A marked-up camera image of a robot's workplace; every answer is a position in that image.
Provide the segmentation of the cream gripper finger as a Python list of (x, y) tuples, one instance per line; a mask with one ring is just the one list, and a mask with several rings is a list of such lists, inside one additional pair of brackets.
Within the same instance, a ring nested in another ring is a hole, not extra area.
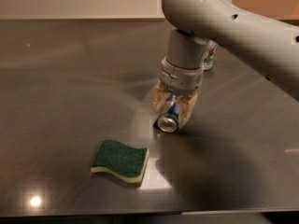
[(163, 113), (170, 108), (170, 94), (171, 92), (162, 84), (162, 82), (158, 81), (154, 90), (152, 103), (152, 109), (155, 113)]
[(182, 128), (189, 121), (197, 101), (197, 91), (178, 98), (178, 126)]

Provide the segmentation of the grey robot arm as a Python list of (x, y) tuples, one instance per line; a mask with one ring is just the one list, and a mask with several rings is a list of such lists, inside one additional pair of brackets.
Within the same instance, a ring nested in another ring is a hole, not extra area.
[(162, 0), (173, 26), (152, 108), (166, 133), (185, 126), (215, 47), (227, 49), (270, 82), (299, 97), (299, 29), (247, 12), (232, 0)]

